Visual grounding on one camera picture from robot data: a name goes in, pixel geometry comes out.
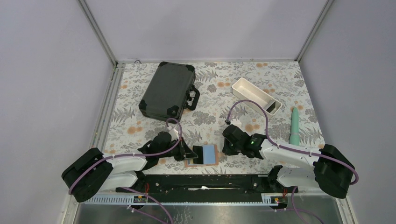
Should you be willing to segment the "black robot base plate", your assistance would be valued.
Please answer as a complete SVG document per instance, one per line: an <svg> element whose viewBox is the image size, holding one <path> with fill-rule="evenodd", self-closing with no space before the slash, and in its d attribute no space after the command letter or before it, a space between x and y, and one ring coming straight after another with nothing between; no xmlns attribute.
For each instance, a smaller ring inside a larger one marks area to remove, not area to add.
<svg viewBox="0 0 396 224"><path fill-rule="evenodd" d="M182 192L238 192L261 193L270 196L286 197L293 187L284 187L275 178L280 170L275 166L268 175L231 174L231 175L154 175L138 173L138 180L131 187L117 187L117 193L167 194Z"/></svg>

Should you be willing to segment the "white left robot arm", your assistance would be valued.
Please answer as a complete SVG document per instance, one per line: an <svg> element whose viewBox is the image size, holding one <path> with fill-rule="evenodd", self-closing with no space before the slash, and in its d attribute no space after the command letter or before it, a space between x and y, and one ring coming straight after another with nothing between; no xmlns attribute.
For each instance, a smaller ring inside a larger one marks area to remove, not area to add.
<svg viewBox="0 0 396 224"><path fill-rule="evenodd" d="M141 191L145 180L139 172L156 166L161 158L186 161L201 156L201 151L194 152L177 134L160 132L136 153L105 154L91 148L64 170L61 178L69 194L80 203L108 189L129 187Z"/></svg>

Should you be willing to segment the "white rectangular plastic tray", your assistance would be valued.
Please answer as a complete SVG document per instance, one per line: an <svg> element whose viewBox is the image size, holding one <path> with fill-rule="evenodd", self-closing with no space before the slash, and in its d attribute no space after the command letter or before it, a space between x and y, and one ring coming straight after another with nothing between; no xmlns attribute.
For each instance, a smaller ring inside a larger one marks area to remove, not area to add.
<svg viewBox="0 0 396 224"><path fill-rule="evenodd" d="M268 118L275 116L283 106L279 100L270 96L245 78L240 78L232 85L232 93L240 100L252 100L259 104L266 112ZM276 102L276 108L271 113L268 113L265 107L271 102Z"/></svg>

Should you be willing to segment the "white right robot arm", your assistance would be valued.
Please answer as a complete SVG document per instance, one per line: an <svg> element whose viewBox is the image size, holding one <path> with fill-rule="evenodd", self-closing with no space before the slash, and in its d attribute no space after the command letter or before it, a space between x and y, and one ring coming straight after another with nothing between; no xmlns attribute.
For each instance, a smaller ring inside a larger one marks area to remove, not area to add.
<svg viewBox="0 0 396 224"><path fill-rule="evenodd" d="M225 128L223 153L242 154L248 158L283 161L293 168L274 167L268 179L269 189L280 192L285 187L319 188L335 198L344 199L352 183L355 167L334 146L306 148L291 144L277 145L263 134L248 135L235 125Z"/></svg>

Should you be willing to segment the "black credit card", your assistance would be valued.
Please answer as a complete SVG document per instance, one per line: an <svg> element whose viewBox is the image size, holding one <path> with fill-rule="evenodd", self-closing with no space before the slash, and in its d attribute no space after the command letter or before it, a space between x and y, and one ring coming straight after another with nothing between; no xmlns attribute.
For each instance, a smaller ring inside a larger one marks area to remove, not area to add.
<svg viewBox="0 0 396 224"><path fill-rule="evenodd" d="M203 165L204 164L203 147L193 146L193 151L197 155L197 157L193 159L193 163Z"/></svg>

